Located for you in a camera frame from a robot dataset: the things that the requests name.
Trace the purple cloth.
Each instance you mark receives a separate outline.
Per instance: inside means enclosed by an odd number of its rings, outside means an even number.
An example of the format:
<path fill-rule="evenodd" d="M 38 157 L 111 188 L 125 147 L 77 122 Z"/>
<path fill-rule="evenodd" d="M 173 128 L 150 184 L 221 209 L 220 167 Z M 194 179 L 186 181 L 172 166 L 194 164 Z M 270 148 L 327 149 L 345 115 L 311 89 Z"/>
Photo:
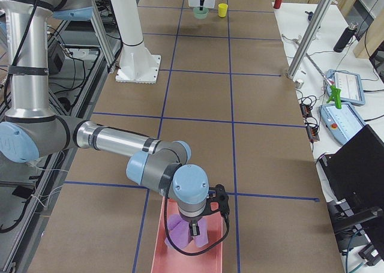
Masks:
<path fill-rule="evenodd" d="M 208 244 L 208 225 L 202 218 L 198 221 L 200 234 L 192 237 L 190 234 L 189 223 L 181 218 L 179 214 L 172 214 L 167 219 L 167 228 L 172 242 L 180 249 L 185 249 L 191 241 L 194 241 L 197 248 L 202 248 Z"/>

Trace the green ceramic bowl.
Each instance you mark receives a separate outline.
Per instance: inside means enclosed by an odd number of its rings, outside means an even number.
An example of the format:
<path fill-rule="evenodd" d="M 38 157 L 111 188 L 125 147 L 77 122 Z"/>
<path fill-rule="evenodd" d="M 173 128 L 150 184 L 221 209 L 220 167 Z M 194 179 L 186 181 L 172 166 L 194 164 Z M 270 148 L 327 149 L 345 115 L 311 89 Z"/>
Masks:
<path fill-rule="evenodd" d="M 205 19 L 208 16 L 209 9 L 206 7 L 194 7 L 193 14 L 197 19 Z"/>

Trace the yellow plastic cup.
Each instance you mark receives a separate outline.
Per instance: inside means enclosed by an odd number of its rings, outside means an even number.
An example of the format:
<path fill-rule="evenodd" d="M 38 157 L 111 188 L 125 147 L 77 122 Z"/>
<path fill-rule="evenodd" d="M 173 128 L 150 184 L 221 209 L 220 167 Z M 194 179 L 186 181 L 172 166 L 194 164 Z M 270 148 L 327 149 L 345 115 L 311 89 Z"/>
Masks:
<path fill-rule="evenodd" d="M 225 3 L 218 4 L 218 16 L 224 18 L 227 16 L 228 5 Z"/>

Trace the small metal cylinder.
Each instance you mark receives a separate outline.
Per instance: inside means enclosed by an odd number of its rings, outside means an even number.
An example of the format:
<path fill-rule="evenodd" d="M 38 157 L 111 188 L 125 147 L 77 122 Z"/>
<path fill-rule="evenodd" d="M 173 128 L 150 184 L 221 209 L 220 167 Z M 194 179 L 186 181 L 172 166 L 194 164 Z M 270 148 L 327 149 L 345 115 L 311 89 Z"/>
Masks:
<path fill-rule="evenodd" d="M 295 80 L 295 88 L 296 89 L 301 89 L 303 85 L 304 85 L 304 81 L 302 79 L 296 79 Z"/>

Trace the black water bottle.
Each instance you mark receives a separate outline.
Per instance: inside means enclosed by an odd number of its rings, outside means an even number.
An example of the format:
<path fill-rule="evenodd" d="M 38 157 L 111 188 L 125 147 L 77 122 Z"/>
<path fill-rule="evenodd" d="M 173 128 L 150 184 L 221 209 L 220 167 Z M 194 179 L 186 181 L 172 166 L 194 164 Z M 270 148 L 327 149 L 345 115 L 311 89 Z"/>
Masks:
<path fill-rule="evenodd" d="M 352 22 L 342 33 L 342 35 L 340 36 L 340 38 L 338 39 L 338 41 L 336 42 L 334 48 L 333 48 L 333 51 L 337 52 L 337 53 L 341 53 L 344 48 L 347 46 L 347 44 L 349 43 L 349 41 L 352 39 L 352 37 L 354 36 L 356 30 L 357 30 L 357 27 L 358 27 L 358 23 L 357 22 Z"/>

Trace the reacher grabber tool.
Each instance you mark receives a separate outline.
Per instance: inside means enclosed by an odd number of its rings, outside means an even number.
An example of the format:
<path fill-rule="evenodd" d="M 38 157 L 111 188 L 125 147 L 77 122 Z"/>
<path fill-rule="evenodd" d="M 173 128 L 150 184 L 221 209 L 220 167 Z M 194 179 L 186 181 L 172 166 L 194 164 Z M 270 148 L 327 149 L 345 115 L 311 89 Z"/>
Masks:
<path fill-rule="evenodd" d="M 300 45 L 300 42 L 297 38 L 290 39 L 286 37 L 284 34 L 282 34 L 281 37 L 285 40 L 293 42 L 298 46 Z M 341 109 L 341 99 L 340 99 L 341 90 L 335 86 L 335 82 L 332 81 L 330 77 L 326 76 L 326 74 L 320 69 L 320 67 L 315 63 L 315 61 L 310 57 L 309 54 L 305 53 L 305 57 L 311 62 L 311 64 L 317 70 L 317 72 L 321 75 L 323 82 L 325 83 L 323 87 L 324 88 L 323 96 L 325 96 L 327 88 L 331 89 L 331 94 L 327 100 L 327 103 L 333 101 L 336 108 Z"/>

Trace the black laptop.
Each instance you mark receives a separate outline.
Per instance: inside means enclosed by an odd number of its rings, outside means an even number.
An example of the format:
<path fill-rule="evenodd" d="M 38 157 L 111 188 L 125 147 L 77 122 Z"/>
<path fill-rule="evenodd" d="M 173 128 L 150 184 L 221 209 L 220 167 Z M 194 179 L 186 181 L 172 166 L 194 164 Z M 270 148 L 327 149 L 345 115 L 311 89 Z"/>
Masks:
<path fill-rule="evenodd" d="M 365 125 L 336 153 L 319 158 L 336 197 L 328 203 L 332 220 L 365 209 L 383 209 L 383 141 Z"/>

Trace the teach pendant tablet far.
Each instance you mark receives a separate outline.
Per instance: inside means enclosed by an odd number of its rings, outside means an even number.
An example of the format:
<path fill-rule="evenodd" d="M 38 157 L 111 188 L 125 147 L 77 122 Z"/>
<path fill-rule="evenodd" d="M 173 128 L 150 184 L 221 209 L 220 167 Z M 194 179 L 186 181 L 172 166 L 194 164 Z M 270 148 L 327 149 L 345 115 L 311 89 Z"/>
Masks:
<path fill-rule="evenodd" d="M 326 77 L 334 82 L 336 88 L 340 89 L 340 101 L 347 101 L 353 105 L 365 104 L 361 77 L 357 73 L 345 70 L 329 69 Z"/>

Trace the teach pendant tablet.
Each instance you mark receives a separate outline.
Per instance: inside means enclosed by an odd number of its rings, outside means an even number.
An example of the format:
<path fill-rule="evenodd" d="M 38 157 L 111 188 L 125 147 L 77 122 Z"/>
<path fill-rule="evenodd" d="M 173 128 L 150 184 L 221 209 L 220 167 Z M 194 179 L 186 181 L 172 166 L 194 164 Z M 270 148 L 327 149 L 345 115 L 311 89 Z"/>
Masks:
<path fill-rule="evenodd" d="M 342 102 L 341 109 L 333 104 L 324 104 L 319 110 L 329 132 L 341 145 L 345 145 L 366 125 L 350 102 Z"/>
<path fill-rule="evenodd" d="M 334 82 L 336 88 L 340 89 L 340 101 L 347 101 L 353 105 L 365 104 L 361 77 L 357 73 L 345 70 L 329 69 L 326 77 Z"/>

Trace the teach pendant tablet near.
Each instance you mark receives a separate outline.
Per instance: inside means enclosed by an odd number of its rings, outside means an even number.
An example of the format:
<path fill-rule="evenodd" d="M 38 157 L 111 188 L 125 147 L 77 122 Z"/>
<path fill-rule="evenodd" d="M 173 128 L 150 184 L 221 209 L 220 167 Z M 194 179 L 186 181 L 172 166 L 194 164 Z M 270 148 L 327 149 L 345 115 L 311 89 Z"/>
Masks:
<path fill-rule="evenodd" d="M 366 125 L 350 102 L 342 102 L 341 109 L 333 104 L 324 104 L 319 110 L 329 132 L 341 145 L 345 145 Z"/>

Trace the white pillar mount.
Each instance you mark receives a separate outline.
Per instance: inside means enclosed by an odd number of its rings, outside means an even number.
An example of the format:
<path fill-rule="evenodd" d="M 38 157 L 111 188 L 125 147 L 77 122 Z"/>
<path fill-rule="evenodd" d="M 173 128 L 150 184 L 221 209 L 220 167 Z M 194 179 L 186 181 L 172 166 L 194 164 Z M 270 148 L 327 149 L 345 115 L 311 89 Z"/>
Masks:
<path fill-rule="evenodd" d="M 154 84 L 161 56 L 146 48 L 136 0 L 111 0 L 122 41 L 117 82 Z"/>

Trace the aluminium frame post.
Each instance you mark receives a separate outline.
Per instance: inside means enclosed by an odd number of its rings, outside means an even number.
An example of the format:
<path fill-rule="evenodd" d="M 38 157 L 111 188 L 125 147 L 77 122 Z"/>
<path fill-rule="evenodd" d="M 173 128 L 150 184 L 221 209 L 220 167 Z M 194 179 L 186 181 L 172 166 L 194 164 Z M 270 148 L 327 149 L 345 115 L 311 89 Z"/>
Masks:
<path fill-rule="evenodd" d="M 299 44 L 299 47 L 293 57 L 293 61 L 290 64 L 290 67 L 287 71 L 287 77 L 289 79 L 293 79 L 296 72 L 299 69 L 299 66 L 301 65 L 305 54 L 307 53 L 311 42 L 319 29 L 319 26 L 321 25 L 321 22 L 323 18 L 325 17 L 326 13 L 328 12 L 328 8 L 331 5 L 332 0 L 320 0 L 318 3 L 314 15 L 311 19 L 310 24 L 308 25 L 305 34 Z"/>

